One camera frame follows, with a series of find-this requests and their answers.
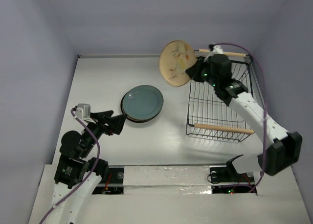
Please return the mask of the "brown rimmed cream plate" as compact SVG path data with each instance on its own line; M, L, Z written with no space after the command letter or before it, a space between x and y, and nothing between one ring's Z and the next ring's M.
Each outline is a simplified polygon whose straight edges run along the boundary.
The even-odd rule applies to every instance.
M122 106L122 105L120 105L120 109L121 109L121 112L122 112L123 114L126 114L125 111L124 111L124 109L123 109L123 106ZM153 119L156 118L157 116L158 116L158 114L157 114L156 116L154 116L154 117L152 117L152 118L149 118L149 119L146 119L146 120L136 120L136 119L133 119L133 118L127 116L127 119L128 119L129 121L131 121L131 122L134 122L134 123L146 123L146 122L149 122L149 121L153 120Z

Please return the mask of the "beige wooden plate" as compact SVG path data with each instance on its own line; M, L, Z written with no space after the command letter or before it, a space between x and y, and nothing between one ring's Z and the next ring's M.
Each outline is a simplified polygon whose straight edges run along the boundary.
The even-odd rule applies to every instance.
M161 52L159 70L163 79L174 87L180 87L189 82L186 70L197 62L191 46L185 41L170 42Z

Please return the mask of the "teal glazed plate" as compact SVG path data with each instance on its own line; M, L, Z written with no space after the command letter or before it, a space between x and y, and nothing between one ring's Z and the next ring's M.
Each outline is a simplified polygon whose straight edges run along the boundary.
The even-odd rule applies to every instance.
M159 89L150 85L140 85L129 90L121 104L129 117L136 120L146 120L159 114L164 98Z

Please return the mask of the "black wire dish rack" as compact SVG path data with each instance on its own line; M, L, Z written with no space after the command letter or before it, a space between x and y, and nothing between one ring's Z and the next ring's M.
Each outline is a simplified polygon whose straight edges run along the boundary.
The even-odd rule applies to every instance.
M241 142L255 136L255 130L215 95L207 82L190 81L186 119L188 136L230 142Z

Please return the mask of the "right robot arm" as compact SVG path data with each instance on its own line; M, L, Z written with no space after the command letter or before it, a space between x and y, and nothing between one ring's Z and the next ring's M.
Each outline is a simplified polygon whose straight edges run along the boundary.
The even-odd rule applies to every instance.
M185 72L196 82L209 83L215 95L237 113L262 142L261 152L242 154L226 163L225 175L238 180L244 172L274 176L299 160L303 138L289 132L268 115L253 98L248 88L232 77L232 61L226 55L199 57Z

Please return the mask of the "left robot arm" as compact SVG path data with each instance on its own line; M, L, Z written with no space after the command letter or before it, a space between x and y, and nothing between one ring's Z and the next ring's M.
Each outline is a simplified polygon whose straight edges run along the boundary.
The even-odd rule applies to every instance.
M68 131L61 138L51 207L42 224L81 222L94 189L109 175L108 162L100 158L99 138L119 135L127 119L126 114L114 115L112 110L91 112L89 104L78 104L70 113L84 129Z

